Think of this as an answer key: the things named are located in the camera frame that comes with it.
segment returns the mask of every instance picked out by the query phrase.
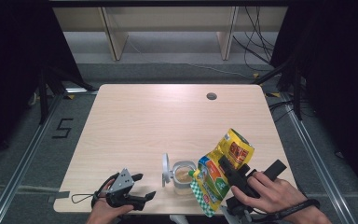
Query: jar lid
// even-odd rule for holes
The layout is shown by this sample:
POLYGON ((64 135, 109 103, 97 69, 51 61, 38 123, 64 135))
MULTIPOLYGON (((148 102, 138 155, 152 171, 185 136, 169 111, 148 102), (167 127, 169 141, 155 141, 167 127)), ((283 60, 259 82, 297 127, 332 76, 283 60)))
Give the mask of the jar lid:
POLYGON ((165 187, 166 183, 170 183, 171 178, 173 178, 173 173, 170 170, 170 161, 168 154, 164 153, 162 155, 162 187, 165 187))

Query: green snack package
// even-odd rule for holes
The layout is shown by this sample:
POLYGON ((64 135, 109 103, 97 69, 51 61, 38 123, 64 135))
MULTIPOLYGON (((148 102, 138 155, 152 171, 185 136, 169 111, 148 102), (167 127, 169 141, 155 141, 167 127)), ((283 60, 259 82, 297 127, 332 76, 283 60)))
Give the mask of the green snack package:
POLYGON ((207 217, 214 215, 229 191, 229 184, 220 168, 219 160, 226 156, 234 169, 239 170, 252 158, 255 149, 233 129, 229 129, 216 148, 199 160, 191 188, 207 217))

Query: black cable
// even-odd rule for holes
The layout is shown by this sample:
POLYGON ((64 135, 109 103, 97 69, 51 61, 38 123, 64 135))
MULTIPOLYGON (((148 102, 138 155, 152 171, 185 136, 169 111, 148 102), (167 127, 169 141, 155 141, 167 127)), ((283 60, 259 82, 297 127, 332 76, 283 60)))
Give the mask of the black cable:
POLYGON ((247 7, 245 7, 245 10, 246 10, 246 13, 248 14, 249 20, 250 20, 251 23, 252 23, 252 26, 254 27, 254 30, 252 31, 251 37, 250 37, 250 38, 249 38, 249 36, 247 36, 247 37, 251 40, 251 39, 253 38, 253 34, 254 34, 254 33, 257 33, 257 35, 258 35, 258 37, 260 38, 261 43, 262 43, 262 45, 263 45, 262 48, 263 48, 264 52, 266 53, 266 56, 267 56, 267 58, 268 58, 268 60, 269 60, 269 57, 270 57, 271 55, 270 55, 269 51, 266 50, 267 46, 266 46, 266 44, 264 43, 264 41, 266 41, 266 42, 268 42, 268 41, 261 35, 261 27, 260 27, 260 19, 259 19, 260 7, 256 7, 256 22, 255 22, 255 23, 254 23, 254 21, 253 21, 251 15, 250 15, 250 13, 249 13, 247 7))
POLYGON ((243 60, 245 61, 245 64, 246 64, 249 68, 251 68, 251 69, 253 69, 253 70, 256 70, 256 69, 254 69, 253 67, 251 67, 251 66, 248 64, 248 62, 246 61, 246 51, 247 51, 247 49, 249 48, 250 40, 252 39, 254 33, 255 33, 255 29, 252 31, 251 38, 249 38, 248 44, 247 44, 246 47, 244 48, 244 49, 245 49, 245 52, 244 52, 244 54, 243 54, 243 60))
POLYGON ((246 51, 249 49, 249 48, 248 48, 248 47, 249 47, 249 43, 250 43, 250 42, 248 41, 248 44, 246 45, 246 47, 243 46, 243 48, 245 49, 245 52, 244 52, 244 54, 243 54, 243 59, 245 60, 246 66, 248 66, 250 69, 255 70, 255 71, 259 71, 259 72, 269 72, 270 70, 256 69, 256 68, 253 68, 251 65, 248 64, 248 62, 246 61, 246 51))
POLYGON ((286 116, 287 114, 289 114, 290 112, 292 112, 293 109, 290 109, 289 111, 286 111, 283 115, 281 115, 279 118, 274 120, 274 123, 278 122, 280 119, 282 119, 284 116, 286 116))
POLYGON ((72 195, 71 200, 72 200, 72 203, 81 203, 81 202, 83 202, 84 200, 88 199, 89 197, 92 197, 92 195, 93 195, 93 194, 74 194, 74 195, 72 195), (75 197, 75 196, 87 196, 87 197, 85 197, 85 198, 83 198, 83 199, 81 199, 81 200, 75 202, 75 201, 74 201, 74 197, 75 197))
POLYGON ((263 50, 264 50, 264 53, 266 54, 268 60, 270 61, 270 57, 271 57, 271 54, 269 53, 269 51, 267 50, 267 46, 266 44, 264 43, 264 37, 261 35, 261 26, 260 26, 260 7, 256 7, 256 17, 257 17, 257 20, 255 21, 255 29, 256 29, 256 33, 258 34, 258 37, 260 37, 260 41, 263 45, 263 50))
POLYGON ((273 105, 269 105, 269 111, 271 112, 271 115, 274 113, 275 109, 278 108, 281 105, 290 105, 293 103, 293 100, 290 101, 284 101, 284 102, 279 102, 273 105))
POLYGON ((258 59, 260 59, 261 61, 263 61, 264 63, 269 64, 269 61, 267 61, 266 59, 264 59, 263 57, 261 57, 260 55, 258 55, 256 52, 252 51, 251 49, 246 48, 236 37, 235 35, 232 36, 234 38, 235 41, 237 41, 237 43, 243 48, 246 49, 247 51, 251 52, 255 57, 257 57, 258 59))
POLYGON ((255 46, 258 46, 259 48, 262 48, 262 49, 264 48, 263 46, 261 46, 261 45, 255 43, 255 42, 251 39, 251 37, 249 37, 248 34, 246 34, 246 32, 245 32, 245 35, 246 35, 246 37, 251 41, 252 44, 254 44, 255 46))
POLYGON ((92 200, 91 200, 91 208, 94 207, 94 204, 97 202, 98 199, 102 198, 100 197, 101 191, 103 191, 103 188, 111 181, 112 179, 116 179, 118 177, 119 173, 116 173, 115 175, 111 175, 109 178, 107 178, 101 187, 92 194, 92 200))

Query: table top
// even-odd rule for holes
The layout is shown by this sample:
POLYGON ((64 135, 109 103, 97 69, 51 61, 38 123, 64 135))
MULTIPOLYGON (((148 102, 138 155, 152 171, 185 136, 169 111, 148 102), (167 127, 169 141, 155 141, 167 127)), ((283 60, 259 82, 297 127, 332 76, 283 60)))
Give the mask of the table top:
POLYGON ((52 7, 288 7, 321 0, 49 0, 52 7))
MULTIPOLYGON (((194 195, 177 195, 173 182, 162 187, 162 155, 168 153, 171 168, 177 161, 197 164, 229 128, 255 148, 252 169, 263 171, 279 159, 288 167, 280 178, 296 185, 259 86, 111 84, 98 92, 60 191, 92 194, 127 168, 132 175, 144 174, 131 195, 157 192, 142 212, 133 213, 202 215, 194 195), (208 99, 208 93, 217 98, 208 99)), ((57 199, 54 209, 90 212, 90 198, 76 204, 57 199)))

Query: person's arm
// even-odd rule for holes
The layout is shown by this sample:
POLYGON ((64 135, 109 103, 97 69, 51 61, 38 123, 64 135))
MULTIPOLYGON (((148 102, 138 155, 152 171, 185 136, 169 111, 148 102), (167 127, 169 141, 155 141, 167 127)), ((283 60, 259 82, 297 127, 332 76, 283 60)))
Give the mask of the person's arm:
MULTIPOLYGON (((103 189, 108 189, 110 185, 115 180, 109 181, 103 189)), ((87 219, 87 224, 109 224, 113 223, 116 217, 124 215, 130 212, 133 209, 132 205, 124 205, 118 208, 111 207, 107 202, 103 195, 100 195, 100 198, 92 208, 91 213, 89 214, 89 218, 87 219)))
MULTIPOLYGON (((266 213, 275 213, 307 200, 298 189, 295 189, 286 180, 277 178, 275 181, 271 181, 261 172, 255 172, 253 176, 249 177, 248 184, 260 194, 259 199, 247 196, 235 186, 231 187, 231 191, 241 203, 266 213)), ((327 216, 315 206, 297 211, 283 220, 296 224, 331 223, 327 216)))

